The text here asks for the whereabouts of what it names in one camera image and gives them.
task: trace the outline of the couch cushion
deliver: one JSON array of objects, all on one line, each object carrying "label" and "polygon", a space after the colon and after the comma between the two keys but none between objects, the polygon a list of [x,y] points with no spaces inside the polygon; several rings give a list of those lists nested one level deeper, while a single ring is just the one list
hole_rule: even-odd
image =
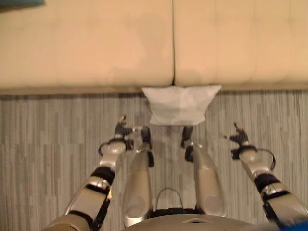
[{"label": "couch cushion", "polygon": [[174,0],[175,83],[308,88],[307,0]]},{"label": "couch cushion", "polygon": [[172,83],[171,0],[45,3],[0,13],[0,94]]}]

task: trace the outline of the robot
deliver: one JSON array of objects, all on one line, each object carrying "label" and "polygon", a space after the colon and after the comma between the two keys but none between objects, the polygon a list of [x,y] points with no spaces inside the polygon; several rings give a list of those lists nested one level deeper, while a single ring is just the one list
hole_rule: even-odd
[{"label": "robot", "polygon": [[[124,231],[238,231],[253,230],[253,225],[226,218],[226,203],[218,170],[205,149],[191,140],[192,127],[184,127],[181,147],[185,160],[193,162],[196,191],[195,209],[170,208],[154,211],[151,198],[149,167],[154,160],[151,133],[148,127],[126,126],[122,116],[114,137],[99,148],[99,166],[86,180],[69,204],[65,214],[42,231],[98,231],[102,226],[111,199],[111,185],[125,152],[133,149],[128,135],[139,131],[142,144],[129,168],[123,198]],[[308,220],[308,210],[262,162],[258,150],[251,145],[247,133],[234,124],[236,134],[226,137],[239,147],[231,150],[233,160],[242,167],[254,183],[263,200],[263,209],[274,227],[288,227]]]}]

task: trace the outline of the black joint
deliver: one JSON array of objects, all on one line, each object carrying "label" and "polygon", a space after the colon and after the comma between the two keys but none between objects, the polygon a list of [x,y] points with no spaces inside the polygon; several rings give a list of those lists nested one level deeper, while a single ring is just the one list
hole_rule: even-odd
[{"label": "black joint", "polygon": [[109,167],[98,167],[94,170],[91,176],[100,177],[105,179],[110,185],[115,178],[115,173]]},{"label": "black joint", "polygon": [[125,141],[126,150],[132,150],[134,149],[134,140],[126,140]]},{"label": "black joint", "polygon": [[105,220],[109,204],[110,200],[106,199],[91,226],[91,231],[98,231],[101,228],[103,221]]},{"label": "black joint", "polygon": [[82,213],[82,212],[79,212],[79,211],[75,211],[75,210],[70,211],[69,214],[78,215],[78,216],[84,218],[87,221],[89,228],[93,224],[93,219],[88,214],[85,214],[85,213]]},{"label": "black joint", "polygon": [[240,154],[243,152],[243,151],[246,151],[246,150],[254,150],[257,152],[257,149],[255,146],[253,145],[245,145],[245,146],[241,146],[239,147],[238,149],[232,149],[230,152],[231,152],[231,156],[232,156],[232,159],[233,160],[239,160],[240,159]]},{"label": "black joint", "polygon": [[182,133],[181,147],[185,148],[185,141],[189,140],[192,136],[192,126],[185,126]]},{"label": "black joint", "polygon": [[270,173],[264,173],[255,178],[255,185],[259,193],[269,184],[280,183],[280,181]]},{"label": "black joint", "polygon": [[153,158],[153,154],[151,151],[148,151],[148,160],[149,160],[149,167],[153,167],[154,166],[154,158]]},{"label": "black joint", "polygon": [[284,191],[280,191],[280,192],[277,192],[277,193],[273,193],[271,195],[266,195],[265,193],[262,193],[261,196],[262,196],[262,200],[265,202],[269,199],[284,196],[284,195],[287,195],[287,194],[289,194],[289,192],[284,190]]},{"label": "black joint", "polygon": [[263,210],[265,212],[266,218],[268,220],[273,220],[275,221],[277,224],[279,224],[279,219],[275,213],[275,211],[273,210],[273,208],[270,206],[270,204],[268,202],[265,202],[263,204]]},{"label": "black joint", "polygon": [[186,151],[185,151],[185,160],[186,161],[193,162],[192,152],[193,152],[192,146],[189,146],[189,147],[186,148]]},{"label": "black joint", "polygon": [[109,187],[107,187],[106,189],[102,189],[102,188],[97,187],[97,186],[94,186],[94,185],[92,185],[92,184],[88,184],[88,185],[86,186],[86,188],[87,188],[87,189],[91,189],[91,190],[93,190],[93,191],[96,191],[96,192],[98,192],[98,193],[105,194],[105,195],[108,195],[108,194],[109,194],[109,191],[110,191],[110,188],[109,188]]},{"label": "black joint", "polygon": [[152,143],[151,143],[151,132],[149,127],[144,126],[141,130],[141,136],[142,136],[142,142],[148,143],[150,145],[150,149],[152,149]]}]

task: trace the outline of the floor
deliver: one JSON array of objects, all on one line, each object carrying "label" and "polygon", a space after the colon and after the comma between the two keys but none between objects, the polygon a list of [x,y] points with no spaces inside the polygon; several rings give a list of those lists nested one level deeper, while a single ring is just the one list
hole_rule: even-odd
[{"label": "floor", "polygon": [[[151,112],[141,94],[1,97],[0,230],[38,231],[61,215],[98,164],[97,149],[111,138],[122,114],[128,124],[149,125]],[[205,116],[193,138],[205,145],[219,168],[227,217],[266,222],[257,190],[240,163],[231,159],[234,145],[223,139],[233,133],[234,121],[246,129],[251,143],[275,153],[274,173],[308,206],[307,90],[220,93]],[[150,129],[153,203],[162,188],[172,187],[185,207],[194,207],[193,166],[180,148],[182,127]],[[270,164],[270,156],[263,155]],[[123,228],[121,201],[132,156],[127,154],[115,178],[104,230]],[[178,206],[176,193],[161,194],[158,208]]]}]

